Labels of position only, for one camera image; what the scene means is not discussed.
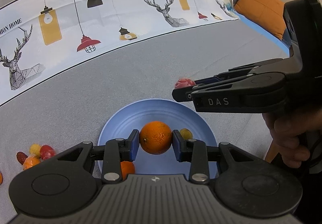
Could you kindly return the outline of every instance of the yellow fruit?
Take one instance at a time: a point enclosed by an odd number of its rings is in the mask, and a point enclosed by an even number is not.
[[[154,155],[165,153],[172,144],[172,132],[160,121],[146,124],[140,132],[140,145],[144,151]]]
[[[37,143],[32,144],[29,148],[29,153],[35,154],[36,157],[40,158],[40,149],[41,149],[41,146],[39,144]]]
[[[180,130],[180,134],[185,140],[193,139],[191,131],[186,128]]]

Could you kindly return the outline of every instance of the deer head illustration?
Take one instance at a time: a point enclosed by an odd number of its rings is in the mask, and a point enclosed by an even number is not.
[[[161,12],[163,14],[164,19],[172,27],[181,27],[181,26],[189,25],[189,23],[185,19],[183,19],[183,18],[176,19],[176,18],[172,18],[169,15],[169,11],[170,11],[169,6],[174,2],[174,0],[169,0],[169,1],[165,0],[166,4],[164,5],[164,9],[162,9],[158,4],[156,4],[156,2],[154,0],[153,0],[153,2],[151,2],[150,0],[144,0],[144,1],[148,5],[155,7],[158,12]]]
[[[9,68],[10,85],[12,90],[16,90],[21,86],[23,86],[24,84],[27,84],[33,79],[39,77],[42,71],[45,69],[45,67],[42,64],[37,64],[25,70],[21,70],[18,67],[18,61],[21,57],[20,51],[28,42],[31,36],[31,32],[33,30],[33,26],[31,25],[29,34],[25,29],[22,29],[20,27],[19,29],[21,29],[24,32],[25,37],[22,39],[22,43],[20,43],[20,41],[17,39],[18,47],[14,51],[13,59],[9,60],[6,56],[3,56],[0,49],[0,62],[3,62],[2,65],[4,67]]]
[[[148,5],[157,8],[158,12],[161,12],[165,18],[169,17],[169,6],[174,2],[174,0],[165,0],[166,4],[164,5],[164,9],[161,9],[161,7],[156,4],[156,2],[153,0],[153,3],[150,0],[144,0]]]
[[[27,33],[27,31],[25,29],[22,29],[20,27],[19,27],[19,29],[21,29],[24,32],[25,37],[22,39],[22,44],[17,39],[18,47],[14,51],[13,59],[9,60],[6,56],[3,56],[2,53],[1,53],[1,49],[0,49],[0,62],[3,62],[2,65],[4,67],[9,68],[11,74],[15,73],[16,71],[19,71],[18,61],[19,61],[19,59],[21,57],[21,52],[20,51],[23,48],[23,46],[25,46],[26,43],[28,42],[28,40],[30,38],[30,35],[31,35],[31,31],[33,30],[33,26],[31,25],[29,34]]]

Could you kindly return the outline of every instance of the finger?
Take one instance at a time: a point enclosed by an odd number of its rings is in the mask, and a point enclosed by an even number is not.
[[[289,161],[307,161],[310,158],[310,151],[302,145],[299,145],[296,149],[278,145],[278,151]]]
[[[289,160],[288,158],[283,157],[283,156],[282,156],[282,159],[283,159],[284,164],[290,168],[298,169],[302,164],[301,161],[292,161],[292,160]]]
[[[277,133],[275,130],[270,130],[270,135],[272,136],[276,144],[286,148],[295,149],[300,144],[298,137],[284,137]]]
[[[274,122],[276,120],[276,117],[274,116],[273,113],[263,113],[262,114],[263,119],[266,123],[266,126],[268,127],[268,129],[274,129]]]
[[[301,108],[290,115],[277,119],[274,123],[275,131],[284,137],[293,137],[306,131],[322,128],[322,109]]]

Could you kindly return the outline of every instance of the plastic-wrapped fruit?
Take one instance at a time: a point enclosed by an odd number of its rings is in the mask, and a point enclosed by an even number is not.
[[[188,78],[180,78],[174,85],[175,89],[185,88],[189,86],[194,86],[196,83]]]
[[[56,152],[54,151],[54,149],[49,146],[49,145],[43,145],[40,149],[40,157],[43,160],[47,160],[50,159],[51,157],[55,156]]]
[[[40,158],[40,148],[41,146],[38,143],[32,144],[29,148],[29,153],[36,155]]]
[[[40,163],[39,158],[37,158],[36,155],[30,155],[24,162],[23,166],[23,170],[29,169],[37,164]]]
[[[25,160],[28,158],[28,156],[26,154],[24,154],[23,152],[18,152],[17,153],[17,160],[19,161],[19,163],[21,165],[24,164]]]
[[[186,128],[180,130],[180,134],[185,140],[193,139],[191,131]]]

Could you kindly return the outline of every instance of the metal rivet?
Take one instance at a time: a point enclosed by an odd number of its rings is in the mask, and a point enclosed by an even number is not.
[[[115,180],[118,180],[120,178],[120,175],[118,175],[115,172],[109,172],[109,173],[104,174],[104,178],[107,181],[115,181]]]
[[[193,174],[191,177],[194,181],[197,182],[204,182],[208,179],[207,175],[203,174],[203,173],[196,173]]]

